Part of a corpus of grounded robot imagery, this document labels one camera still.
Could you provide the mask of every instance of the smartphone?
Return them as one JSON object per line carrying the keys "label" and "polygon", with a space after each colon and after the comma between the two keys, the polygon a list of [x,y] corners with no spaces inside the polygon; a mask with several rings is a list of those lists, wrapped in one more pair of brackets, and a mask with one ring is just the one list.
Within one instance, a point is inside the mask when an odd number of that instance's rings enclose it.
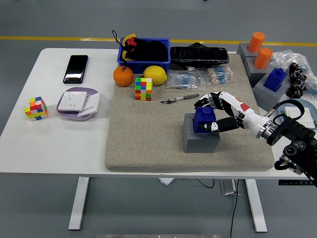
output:
{"label": "smartphone", "polygon": [[88,56],[73,55],[70,57],[63,83],[82,83]]}

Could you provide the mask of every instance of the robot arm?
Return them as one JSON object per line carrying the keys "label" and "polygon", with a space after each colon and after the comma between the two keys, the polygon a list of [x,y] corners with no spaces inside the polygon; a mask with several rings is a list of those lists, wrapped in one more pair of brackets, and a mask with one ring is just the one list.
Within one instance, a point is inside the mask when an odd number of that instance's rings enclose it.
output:
{"label": "robot arm", "polygon": [[[220,119],[216,123],[218,129],[214,132],[242,127],[249,129],[253,136],[260,138],[263,132],[272,125],[270,118],[257,115],[248,105],[227,92],[209,93],[194,104],[196,107],[213,107],[225,110],[230,118]],[[206,130],[211,130],[209,125],[204,125]]]}
{"label": "robot arm", "polygon": [[[297,106],[301,115],[290,118],[278,115],[273,120],[269,116],[284,103]],[[253,136],[263,138],[267,144],[273,146],[281,137],[291,140],[291,144],[283,150],[282,156],[275,162],[277,170],[290,169],[296,174],[304,173],[317,187],[317,140],[315,132],[299,124],[296,120],[304,114],[304,107],[296,100],[286,100],[273,107],[265,116],[257,115],[248,105],[227,92],[209,93],[199,99],[197,107],[213,107],[225,110],[229,118],[217,120],[216,126],[201,125],[200,128],[214,132],[237,129],[249,129]],[[277,117],[284,116],[281,125],[275,123]]]}

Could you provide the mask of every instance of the rubik's cube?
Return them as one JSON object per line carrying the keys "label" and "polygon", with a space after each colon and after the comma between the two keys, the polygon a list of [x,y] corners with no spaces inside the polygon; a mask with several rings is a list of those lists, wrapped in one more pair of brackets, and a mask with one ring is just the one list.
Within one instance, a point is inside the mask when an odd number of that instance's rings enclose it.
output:
{"label": "rubik's cube", "polygon": [[135,100],[151,101],[152,99],[152,79],[135,79]]}
{"label": "rubik's cube", "polygon": [[31,98],[24,112],[31,121],[48,117],[48,108],[41,97]]}

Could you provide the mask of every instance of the pen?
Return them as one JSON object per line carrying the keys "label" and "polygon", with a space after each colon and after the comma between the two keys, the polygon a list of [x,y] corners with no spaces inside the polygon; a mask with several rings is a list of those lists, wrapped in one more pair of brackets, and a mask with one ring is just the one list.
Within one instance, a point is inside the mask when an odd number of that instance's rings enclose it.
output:
{"label": "pen", "polygon": [[192,95],[187,95],[187,96],[178,97],[178,98],[174,98],[174,99],[166,99],[166,100],[161,101],[161,103],[170,104],[170,103],[174,103],[174,102],[177,102],[180,100],[196,98],[198,96],[199,96],[199,94],[192,94]]}

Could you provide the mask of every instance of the blue plastic bin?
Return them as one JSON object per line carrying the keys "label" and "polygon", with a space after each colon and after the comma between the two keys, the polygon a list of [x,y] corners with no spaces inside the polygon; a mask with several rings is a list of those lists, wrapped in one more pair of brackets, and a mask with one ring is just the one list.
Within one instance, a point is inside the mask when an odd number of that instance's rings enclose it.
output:
{"label": "blue plastic bin", "polygon": [[[169,63],[170,63],[170,41],[168,38],[140,38],[142,40],[146,40],[147,42],[149,41],[160,41],[162,42],[166,48],[167,48],[167,54],[168,54],[168,61],[163,62],[163,61],[139,61],[139,60],[131,60],[127,61],[127,66],[132,70],[133,73],[135,74],[143,74],[143,71],[151,66],[151,65],[156,65],[162,67],[165,72],[167,72],[169,68]],[[122,47],[119,47],[119,54],[117,58],[117,62],[119,63],[119,66],[124,65],[124,62],[120,59],[120,55],[122,54]]]}

